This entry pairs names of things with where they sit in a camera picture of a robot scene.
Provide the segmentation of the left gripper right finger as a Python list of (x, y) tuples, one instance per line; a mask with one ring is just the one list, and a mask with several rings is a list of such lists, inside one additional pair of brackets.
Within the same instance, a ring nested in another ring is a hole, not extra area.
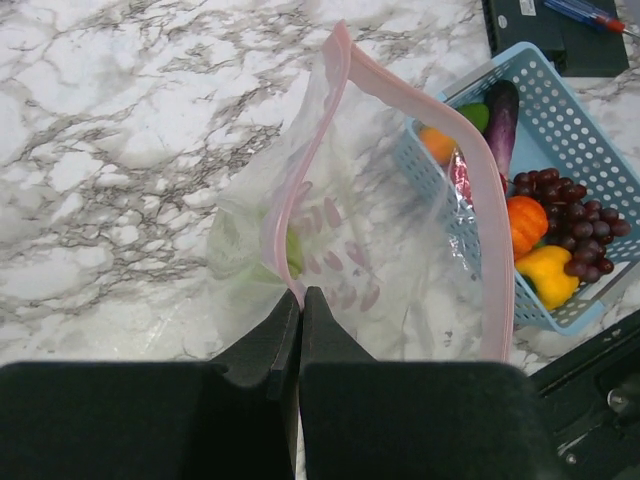
[(310, 479), (561, 479), (532, 382), (493, 362), (375, 360), (306, 293), (299, 377)]

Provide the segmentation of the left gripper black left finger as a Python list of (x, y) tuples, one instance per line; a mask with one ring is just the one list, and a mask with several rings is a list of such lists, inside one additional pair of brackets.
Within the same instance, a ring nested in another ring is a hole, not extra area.
[(5, 479), (291, 479), (298, 303), (208, 361), (1, 370)]

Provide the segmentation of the green cabbage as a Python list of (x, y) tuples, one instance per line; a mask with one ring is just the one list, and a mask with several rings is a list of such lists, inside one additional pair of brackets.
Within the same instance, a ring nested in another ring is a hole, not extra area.
[(294, 228), (287, 228), (285, 263), (290, 279), (286, 281), (263, 258), (261, 227), (265, 214), (265, 210), (217, 210), (206, 246), (210, 292), (234, 295), (255, 290), (264, 294), (269, 289), (289, 288), (299, 300), (304, 297), (300, 276), (305, 261), (300, 237)]

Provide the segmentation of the clear pink zip bag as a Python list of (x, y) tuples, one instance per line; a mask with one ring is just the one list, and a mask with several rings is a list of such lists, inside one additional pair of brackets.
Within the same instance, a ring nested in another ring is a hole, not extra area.
[[(473, 207), (449, 177), (455, 149)], [(219, 208), (266, 211), (263, 258), (284, 280), (288, 227), (305, 261), (301, 300), (289, 288), (211, 292), (223, 343), (285, 293), (304, 311), (316, 287), (377, 358), (508, 359), (514, 261), (494, 157), (470, 121), (376, 63), (344, 23), (316, 55), (290, 127), (222, 189)]]

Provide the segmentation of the orange mini pumpkin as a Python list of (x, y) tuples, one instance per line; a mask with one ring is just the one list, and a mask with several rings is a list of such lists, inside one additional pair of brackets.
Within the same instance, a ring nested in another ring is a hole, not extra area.
[(543, 206), (527, 196), (512, 196), (507, 200), (514, 259), (529, 253), (548, 231), (547, 214)]

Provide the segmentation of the red grape bunch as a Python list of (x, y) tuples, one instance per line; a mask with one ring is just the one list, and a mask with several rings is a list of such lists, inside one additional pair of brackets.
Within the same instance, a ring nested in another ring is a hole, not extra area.
[(587, 188), (562, 177), (555, 168), (521, 172), (514, 177), (513, 187), (513, 196), (533, 198), (547, 214), (548, 231), (532, 250), (554, 245), (571, 252), (565, 272), (577, 276), (580, 284), (593, 284), (613, 271), (607, 246), (632, 230), (616, 208), (586, 200)]

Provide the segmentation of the red tomato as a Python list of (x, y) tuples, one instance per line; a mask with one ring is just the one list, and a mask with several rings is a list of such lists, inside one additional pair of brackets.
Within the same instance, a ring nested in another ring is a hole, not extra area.
[(451, 155), (448, 173), (452, 184), (465, 202), (473, 207), (471, 185), (468, 176), (467, 164), (459, 149), (455, 149)]

